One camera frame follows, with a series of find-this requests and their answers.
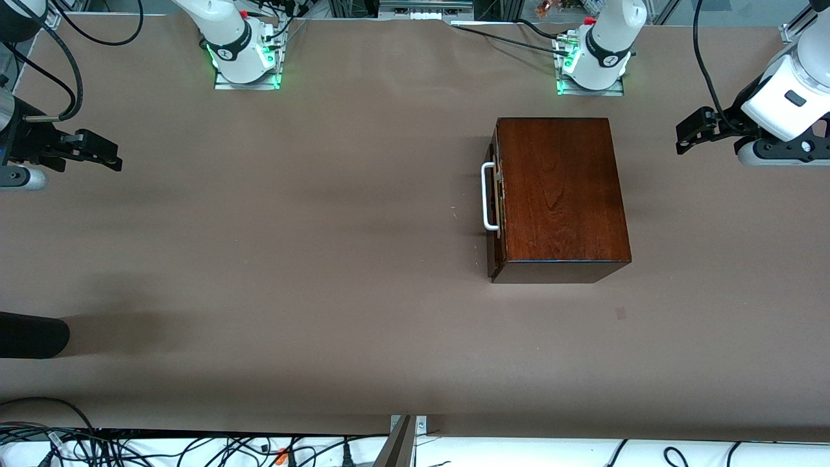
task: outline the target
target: brown wooden box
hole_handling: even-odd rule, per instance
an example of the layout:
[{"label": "brown wooden box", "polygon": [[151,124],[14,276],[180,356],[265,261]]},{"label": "brown wooden box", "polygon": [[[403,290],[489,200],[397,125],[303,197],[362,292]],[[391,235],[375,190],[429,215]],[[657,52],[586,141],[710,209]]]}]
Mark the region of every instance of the brown wooden box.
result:
[{"label": "brown wooden box", "polygon": [[595,283],[631,262],[608,119],[500,118],[481,177],[494,283]]}]

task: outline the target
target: table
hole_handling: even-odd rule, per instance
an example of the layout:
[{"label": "table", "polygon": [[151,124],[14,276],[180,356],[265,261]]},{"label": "table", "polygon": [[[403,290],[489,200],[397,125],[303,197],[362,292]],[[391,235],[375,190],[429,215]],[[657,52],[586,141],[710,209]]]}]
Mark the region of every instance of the table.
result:
[{"label": "table", "polygon": [[[79,17],[103,38],[134,17]],[[544,45],[510,25],[488,31]],[[313,21],[283,89],[213,91],[184,16],[127,47],[59,33],[120,174],[72,164],[2,197],[2,306],[67,317],[3,397],[102,426],[457,435],[830,439],[826,170],[674,154],[710,99],[691,30],[647,27],[622,98],[557,96],[544,54],[437,21]],[[780,49],[705,29],[724,101]],[[48,37],[32,58],[70,79]],[[27,72],[44,111],[62,91]],[[499,116],[610,119],[633,263],[594,285],[486,278],[478,170]],[[52,407],[7,418],[76,423]]]}]

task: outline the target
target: white floor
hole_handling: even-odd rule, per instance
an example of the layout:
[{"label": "white floor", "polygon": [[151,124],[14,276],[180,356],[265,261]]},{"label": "white floor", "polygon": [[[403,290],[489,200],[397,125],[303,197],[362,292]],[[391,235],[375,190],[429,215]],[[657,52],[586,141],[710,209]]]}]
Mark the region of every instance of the white floor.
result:
[{"label": "white floor", "polygon": [[[297,446],[313,446],[321,450],[326,446],[341,441],[342,438],[307,438]],[[128,446],[145,455],[176,455],[192,440],[141,440],[130,441]],[[384,438],[357,440],[350,443],[355,464],[368,464],[374,461]],[[255,440],[251,446],[266,444],[266,439]],[[287,446],[287,438],[272,438],[274,451]],[[423,436],[417,440],[415,467],[437,467],[447,463],[447,467],[487,467],[491,465],[516,465],[533,467],[603,467],[616,449],[619,440],[542,440],[516,438],[441,438]],[[181,463],[182,467],[203,467],[224,446],[225,440],[213,440],[207,445],[188,452]],[[663,450],[668,446],[679,449],[691,467],[725,467],[726,454],[732,443],[707,441],[658,441],[633,440],[628,442],[619,455],[615,467],[668,467],[663,459]],[[2,467],[34,467],[43,459],[48,450],[46,442],[12,443],[0,447],[0,465]],[[67,443],[62,448],[65,456],[71,456],[72,445]],[[300,450],[297,462],[302,464],[309,459],[311,450]],[[255,467],[263,462],[248,455],[234,455],[227,462],[227,467]],[[340,467],[343,460],[341,448],[334,448],[322,454],[317,461],[318,467]],[[682,465],[678,458],[672,458],[677,465]],[[174,467],[178,456],[148,459],[153,467]],[[83,467],[86,463],[65,462],[64,467]],[[58,460],[53,466],[60,465]],[[126,465],[148,464],[135,462]],[[770,443],[745,443],[738,447],[732,459],[731,467],[778,467],[797,465],[799,467],[826,467],[830,465],[830,445],[792,445]]]}]

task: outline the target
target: white handle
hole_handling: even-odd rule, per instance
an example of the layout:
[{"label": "white handle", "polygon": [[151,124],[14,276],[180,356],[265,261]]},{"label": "white handle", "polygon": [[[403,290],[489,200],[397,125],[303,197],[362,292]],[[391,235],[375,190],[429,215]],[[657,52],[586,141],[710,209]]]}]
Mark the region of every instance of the white handle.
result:
[{"label": "white handle", "polygon": [[490,224],[490,215],[487,206],[490,200],[487,198],[487,169],[496,167],[495,162],[485,162],[481,165],[481,215],[484,216],[484,228],[487,230],[496,231],[499,229],[498,225]]}]

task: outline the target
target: black cylinder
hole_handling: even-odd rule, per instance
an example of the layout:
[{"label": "black cylinder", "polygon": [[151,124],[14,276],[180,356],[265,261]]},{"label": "black cylinder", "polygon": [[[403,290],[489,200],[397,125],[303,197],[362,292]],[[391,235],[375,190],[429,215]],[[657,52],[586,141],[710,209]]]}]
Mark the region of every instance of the black cylinder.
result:
[{"label": "black cylinder", "polygon": [[69,342],[69,327],[53,317],[0,312],[0,358],[52,358]]}]

